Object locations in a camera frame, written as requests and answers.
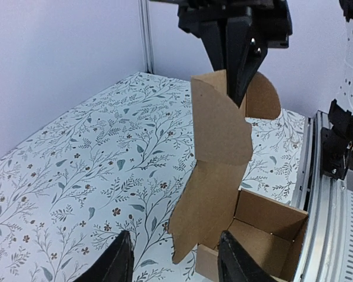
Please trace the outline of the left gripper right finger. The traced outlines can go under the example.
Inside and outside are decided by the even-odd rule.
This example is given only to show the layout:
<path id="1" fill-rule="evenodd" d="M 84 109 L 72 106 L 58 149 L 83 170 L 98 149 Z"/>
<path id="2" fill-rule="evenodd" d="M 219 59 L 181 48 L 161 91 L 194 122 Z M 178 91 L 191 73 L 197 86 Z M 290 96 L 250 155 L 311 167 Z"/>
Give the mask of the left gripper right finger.
<path id="1" fill-rule="evenodd" d="M 218 280 L 220 282 L 267 282 L 276 281 L 267 274 L 236 238 L 225 230 L 218 244 Z"/>

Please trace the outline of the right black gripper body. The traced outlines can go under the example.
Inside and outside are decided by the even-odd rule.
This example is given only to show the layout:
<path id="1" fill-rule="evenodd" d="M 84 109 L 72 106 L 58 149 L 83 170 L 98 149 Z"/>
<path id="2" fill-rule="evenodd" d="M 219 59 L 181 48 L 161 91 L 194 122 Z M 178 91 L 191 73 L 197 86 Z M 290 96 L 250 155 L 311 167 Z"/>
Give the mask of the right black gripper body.
<path id="1" fill-rule="evenodd" d="M 287 1 L 176 1 L 178 27 L 202 40 L 213 70 L 227 67 L 226 27 L 249 19 L 267 48 L 286 49 L 292 35 Z"/>

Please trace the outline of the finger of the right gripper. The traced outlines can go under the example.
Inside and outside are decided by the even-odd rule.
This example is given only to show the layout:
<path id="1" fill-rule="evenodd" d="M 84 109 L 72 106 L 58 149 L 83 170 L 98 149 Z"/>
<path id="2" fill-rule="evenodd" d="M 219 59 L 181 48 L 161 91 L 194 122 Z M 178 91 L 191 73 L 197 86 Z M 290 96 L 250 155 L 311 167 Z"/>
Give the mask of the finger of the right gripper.
<path id="1" fill-rule="evenodd" d="M 228 19 L 226 47 L 227 94 L 241 106 L 252 78 L 267 55 L 267 42 L 251 16 L 239 16 Z"/>
<path id="2" fill-rule="evenodd" d="M 226 69 L 226 30 L 220 21 L 199 24 L 200 38 L 214 71 Z"/>

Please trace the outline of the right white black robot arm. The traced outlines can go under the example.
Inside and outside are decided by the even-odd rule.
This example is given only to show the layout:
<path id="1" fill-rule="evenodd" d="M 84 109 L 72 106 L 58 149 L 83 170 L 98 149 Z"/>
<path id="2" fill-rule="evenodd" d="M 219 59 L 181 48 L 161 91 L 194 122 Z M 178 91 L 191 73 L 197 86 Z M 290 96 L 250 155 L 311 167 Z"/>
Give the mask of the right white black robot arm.
<path id="1" fill-rule="evenodd" d="M 332 99 L 353 113 L 353 1 L 339 3 L 346 33 L 317 15 L 300 18 L 294 54 L 270 69 L 299 107 L 311 110 Z M 287 1 L 179 1 L 178 26 L 201 39 L 215 70 L 227 72 L 229 94 L 240 102 L 269 49 L 286 49 L 293 34 Z"/>

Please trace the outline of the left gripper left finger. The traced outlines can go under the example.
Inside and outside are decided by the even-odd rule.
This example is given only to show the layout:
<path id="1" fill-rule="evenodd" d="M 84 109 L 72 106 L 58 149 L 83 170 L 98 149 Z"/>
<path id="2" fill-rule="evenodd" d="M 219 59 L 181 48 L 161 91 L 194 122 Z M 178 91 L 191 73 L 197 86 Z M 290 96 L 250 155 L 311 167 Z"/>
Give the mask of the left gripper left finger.
<path id="1" fill-rule="evenodd" d="M 121 231 L 97 261 L 75 282 L 131 282 L 134 250 L 129 231 Z"/>

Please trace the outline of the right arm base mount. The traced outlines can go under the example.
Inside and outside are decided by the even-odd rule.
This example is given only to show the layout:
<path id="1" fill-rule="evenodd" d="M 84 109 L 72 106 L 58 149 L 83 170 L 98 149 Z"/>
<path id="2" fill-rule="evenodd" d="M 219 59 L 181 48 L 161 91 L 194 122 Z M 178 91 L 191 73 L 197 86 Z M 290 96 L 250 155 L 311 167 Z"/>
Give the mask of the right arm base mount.
<path id="1" fill-rule="evenodd" d="M 353 170 L 353 114 L 334 99 L 328 120 L 332 127 L 321 129 L 321 170 L 333 179 L 344 180 L 347 172 Z"/>

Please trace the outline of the brown cardboard box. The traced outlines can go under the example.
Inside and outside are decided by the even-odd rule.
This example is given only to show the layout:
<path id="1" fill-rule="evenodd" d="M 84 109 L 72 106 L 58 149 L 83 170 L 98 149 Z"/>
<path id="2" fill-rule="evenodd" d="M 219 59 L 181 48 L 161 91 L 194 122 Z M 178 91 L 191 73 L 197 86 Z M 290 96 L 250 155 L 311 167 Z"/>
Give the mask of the brown cardboard box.
<path id="1" fill-rule="evenodd" d="M 228 230 L 276 281 L 292 281 L 308 213 L 241 188 L 253 155 L 248 118 L 275 120 L 281 113 L 273 84 L 252 78 L 241 106 L 227 94 L 225 71 L 191 78 L 196 164 L 168 223 L 179 264 L 197 250 L 196 271 L 218 280 L 218 244 Z"/>

